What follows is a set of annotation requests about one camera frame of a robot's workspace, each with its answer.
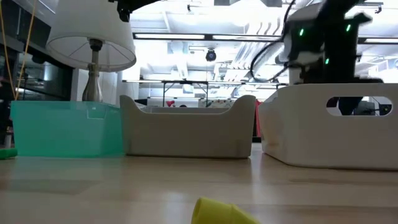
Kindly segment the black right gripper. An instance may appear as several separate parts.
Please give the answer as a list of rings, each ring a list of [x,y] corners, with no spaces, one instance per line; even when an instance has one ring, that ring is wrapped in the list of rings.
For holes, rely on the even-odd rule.
[[[382,83],[380,78],[360,78],[355,73],[358,31],[361,24],[372,21],[363,12],[352,18],[345,14],[366,0],[325,0],[314,25],[323,37],[323,57],[316,65],[303,71],[304,83]],[[353,114],[362,96],[339,97],[338,109],[343,116]]]

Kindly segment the white plastic bin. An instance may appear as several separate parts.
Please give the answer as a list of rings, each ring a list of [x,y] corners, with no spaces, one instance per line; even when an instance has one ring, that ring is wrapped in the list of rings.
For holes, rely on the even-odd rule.
[[[385,116],[342,116],[334,96],[383,96]],[[262,150],[292,166],[398,170],[398,84],[291,85],[259,106]]]

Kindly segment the white shade lamp silver base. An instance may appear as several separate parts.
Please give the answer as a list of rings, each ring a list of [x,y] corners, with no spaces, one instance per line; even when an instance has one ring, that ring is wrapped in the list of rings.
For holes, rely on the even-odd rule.
[[[136,63],[129,13],[112,0],[58,0],[48,53],[73,68],[88,71],[83,101],[102,102],[101,72],[118,72]]]

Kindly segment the ceiling light bar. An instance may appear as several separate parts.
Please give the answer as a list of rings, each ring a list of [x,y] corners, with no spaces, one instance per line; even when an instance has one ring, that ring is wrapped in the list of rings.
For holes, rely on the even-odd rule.
[[[237,42],[273,42],[280,39],[278,35],[212,35],[213,40]]]
[[[171,34],[171,33],[133,33],[135,39],[142,40],[204,40],[203,34]]]

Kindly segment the red cloth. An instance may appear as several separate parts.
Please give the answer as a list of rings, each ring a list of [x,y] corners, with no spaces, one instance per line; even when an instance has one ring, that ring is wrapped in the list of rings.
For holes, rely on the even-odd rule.
[[[259,124],[259,105],[261,102],[259,100],[255,101],[255,113],[254,113],[254,131],[253,131],[253,136],[256,138],[261,137],[261,128]]]

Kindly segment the translucent green plastic bin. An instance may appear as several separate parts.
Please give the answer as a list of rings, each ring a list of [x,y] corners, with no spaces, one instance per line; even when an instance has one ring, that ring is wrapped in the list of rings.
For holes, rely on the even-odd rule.
[[[97,158],[124,154],[119,108],[90,101],[13,101],[18,155]]]

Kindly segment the grey plastic bin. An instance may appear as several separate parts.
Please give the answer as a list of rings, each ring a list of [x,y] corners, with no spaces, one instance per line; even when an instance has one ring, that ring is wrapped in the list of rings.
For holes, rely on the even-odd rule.
[[[128,156],[244,159],[251,155],[255,102],[238,98],[230,108],[139,108],[122,95],[121,127]]]

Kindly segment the yellow pencil cap eraser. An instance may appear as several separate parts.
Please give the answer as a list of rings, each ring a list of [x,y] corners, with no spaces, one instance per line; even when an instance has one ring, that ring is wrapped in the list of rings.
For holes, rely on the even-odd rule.
[[[200,197],[193,209],[191,224],[260,224],[234,204]]]

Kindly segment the green pencil cap eraser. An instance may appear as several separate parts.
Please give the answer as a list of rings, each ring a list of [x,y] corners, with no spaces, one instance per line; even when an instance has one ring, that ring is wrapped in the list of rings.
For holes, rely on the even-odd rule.
[[[10,159],[18,155],[16,148],[0,149],[0,160]]]

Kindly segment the black frame background table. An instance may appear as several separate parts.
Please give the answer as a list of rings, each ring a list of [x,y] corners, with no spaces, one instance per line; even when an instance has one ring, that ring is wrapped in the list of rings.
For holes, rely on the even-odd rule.
[[[208,81],[191,81],[191,80],[161,80],[160,81],[163,84],[163,92],[162,92],[162,106],[165,106],[165,93],[168,91],[166,90],[166,84],[171,83],[172,85],[174,84],[181,84],[181,85],[194,85],[197,84],[206,94],[206,105],[205,107],[208,107],[208,90],[209,90],[209,82]]]

